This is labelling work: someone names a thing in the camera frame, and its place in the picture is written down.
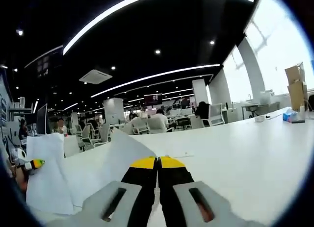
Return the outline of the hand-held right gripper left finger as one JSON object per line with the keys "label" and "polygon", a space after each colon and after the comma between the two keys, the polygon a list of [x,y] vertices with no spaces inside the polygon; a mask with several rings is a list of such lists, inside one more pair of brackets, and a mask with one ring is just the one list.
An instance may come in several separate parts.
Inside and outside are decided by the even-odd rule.
{"label": "hand-held right gripper left finger", "polygon": [[47,223],[49,227],[145,227],[155,201],[157,159],[130,165],[121,181],[112,181],[83,202],[77,214]]}

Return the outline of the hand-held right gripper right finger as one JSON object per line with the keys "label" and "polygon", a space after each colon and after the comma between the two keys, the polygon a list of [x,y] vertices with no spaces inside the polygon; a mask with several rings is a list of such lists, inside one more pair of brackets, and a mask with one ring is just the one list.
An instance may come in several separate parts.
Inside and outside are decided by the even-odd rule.
{"label": "hand-held right gripper right finger", "polygon": [[158,158],[160,204],[168,227],[261,227],[234,214],[230,202],[202,181],[194,181],[180,161]]}

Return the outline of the person's left hand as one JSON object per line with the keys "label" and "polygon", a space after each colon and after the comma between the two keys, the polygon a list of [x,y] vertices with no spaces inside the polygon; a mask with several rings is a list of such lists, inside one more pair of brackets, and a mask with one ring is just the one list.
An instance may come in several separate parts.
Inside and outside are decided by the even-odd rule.
{"label": "person's left hand", "polygon": [[15,167],[15,180],[22,192],[26,192],[28,173],[22,167]]}

